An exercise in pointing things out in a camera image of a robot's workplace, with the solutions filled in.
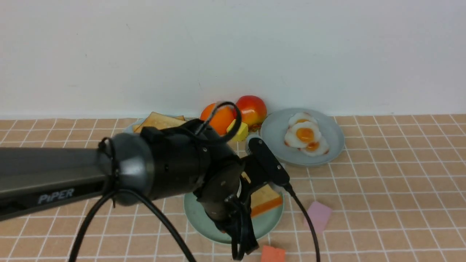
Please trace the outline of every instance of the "yellow cheese block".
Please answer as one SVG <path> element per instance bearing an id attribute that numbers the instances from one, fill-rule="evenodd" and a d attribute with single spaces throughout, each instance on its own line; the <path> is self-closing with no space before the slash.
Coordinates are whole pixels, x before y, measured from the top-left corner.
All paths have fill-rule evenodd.
<path id="1" fill-rule="evenodd" d="M 230 126 L 226 129 L 227 132 L 229 132 L 233 126 L 236 120 L 233 120 L 233 122 L 230 124 Z M 236 135 L 232 138 L 232 141 L 243 141 L 247 138 L 247 135 L 249 134 L 249 130 L 247 127 L 247 124 L 244 122 L 241 122 L 240 129 L 236 133 Z"/>

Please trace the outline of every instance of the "fried egg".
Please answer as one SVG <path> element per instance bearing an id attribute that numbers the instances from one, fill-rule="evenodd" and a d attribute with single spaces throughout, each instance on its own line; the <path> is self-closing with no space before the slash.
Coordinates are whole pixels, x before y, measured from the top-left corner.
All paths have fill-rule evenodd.
<path id="1" fill-rule="evenodd" d="M 317 124 L 317 120 L 313 118 L 312 115 L 306 112 L 299 112 L 299 113 L 294 114 L 288 120 L 288 127 L 292 127 L 293 125 L 297 123 L 302 123 L 302 122 L 312 122 L 314 124 Z"/>
<path id="2" fill-rule="evenodd" d="M 318 142 L 309 143 L 308 146 L 298 150 L 310 157 L 318 157 L 327 154 L 330 147 L 325 137 L 322 137 Z"/>
<path id="3" fill-rule="evenodd" d="M 322 134 L 319 126 L 313 122 L 301 122 L 288 128 L 285 134 L 285 145 L 295 148 L 307 147 L 310 143 L 319 141 Z"/>

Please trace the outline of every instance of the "white wall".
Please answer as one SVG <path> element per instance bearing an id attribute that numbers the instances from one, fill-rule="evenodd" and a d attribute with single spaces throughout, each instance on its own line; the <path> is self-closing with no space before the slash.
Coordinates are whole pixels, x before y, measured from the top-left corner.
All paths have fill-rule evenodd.
<path id="1" fill-rule="evenodd" d="M 2 0 L 0 117 L 466 112 L 464 0 Z"/>

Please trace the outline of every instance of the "robotic arm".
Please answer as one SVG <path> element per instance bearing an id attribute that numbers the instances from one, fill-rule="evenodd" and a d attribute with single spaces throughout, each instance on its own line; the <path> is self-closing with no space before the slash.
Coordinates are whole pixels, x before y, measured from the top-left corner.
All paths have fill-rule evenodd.
<path id="1" fill-rule="evenodd" d="M 145 127 L 140 135 L 104 139 L 97 150 L 0 148 L 0 221 L 116 189 L 149 200 L 194 193 L 216 227 L 231 236 L 233 258 L 240 261 L 259 248 L 251 194 L 270 182 L 290 190 L 289 176 L 260 138 L 249 140 L 251 154 L 240 159 L 226 143 L 201 142 L 220 139 L 210 127 L 194 137 L 202 125 L 194 119 L 163 130 Z M 123 206 L 140 200 L 128 192 L 113 198 Z"/>

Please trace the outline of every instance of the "pink sponge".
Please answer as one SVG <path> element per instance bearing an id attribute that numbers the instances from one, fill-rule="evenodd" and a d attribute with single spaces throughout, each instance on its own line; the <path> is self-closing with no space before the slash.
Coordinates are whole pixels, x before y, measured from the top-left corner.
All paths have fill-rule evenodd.
<path id="1" fill-rule="evenodd" d="M 311 218 L 312 225 L 316 233 L 322 233 L 329 221 L 332 209 L 317 201 L 314 201 L 308 209 L 308 215 Z M 306 218 L 304 218 L 304 225 L 309 228 Z"/>

